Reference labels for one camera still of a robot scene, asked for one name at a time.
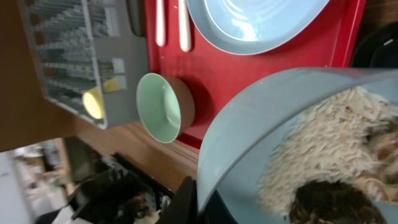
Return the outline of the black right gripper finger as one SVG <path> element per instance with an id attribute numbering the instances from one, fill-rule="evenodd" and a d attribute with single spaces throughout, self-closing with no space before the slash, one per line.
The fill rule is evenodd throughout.
<path id="1" fill-rule="evenodd" d="M 195 180 L 184 178 L 169 206 L 162 212 L 156 224 L 196 224 L 197 189 Z"/>

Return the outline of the light blue bowl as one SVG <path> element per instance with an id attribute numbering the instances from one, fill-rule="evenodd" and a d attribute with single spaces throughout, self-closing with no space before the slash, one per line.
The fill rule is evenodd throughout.
<path id="1" fill-rule="evenodd" d="M 220 223 L 288 223 L 265 212 L 257 183 L 273 149 L 310 106 L 361 86 L 397 102 L 397 70 L 295 68 L 253 83 L 215 117 L 201 145 L 197 171 L 199 213 Z"/>

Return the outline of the yellow plastic cup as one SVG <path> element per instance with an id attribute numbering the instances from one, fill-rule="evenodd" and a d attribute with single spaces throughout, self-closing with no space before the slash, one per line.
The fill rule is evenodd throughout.
<path id="1" fill-rule="evenodd" d="M 119 90 L 119 82 L 116 78 L 112 78 L 103 83 L 105 93 L 111 93 Z M 100 89 L 94 87 L 83 93 L 83 106 L 87 113 L 95 119 L 104 118 L 104 101 L 101 96 Z"/>

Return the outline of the leftover rice and food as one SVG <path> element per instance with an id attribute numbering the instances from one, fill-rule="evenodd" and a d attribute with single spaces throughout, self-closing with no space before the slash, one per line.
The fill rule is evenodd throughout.
<path id="1" fill-rule="evenodd" d="M 397 204 L 397 106 L 361 87 L 306 111 L 258 183 L 265 212 L 291 223 L 385 223 Z"/>

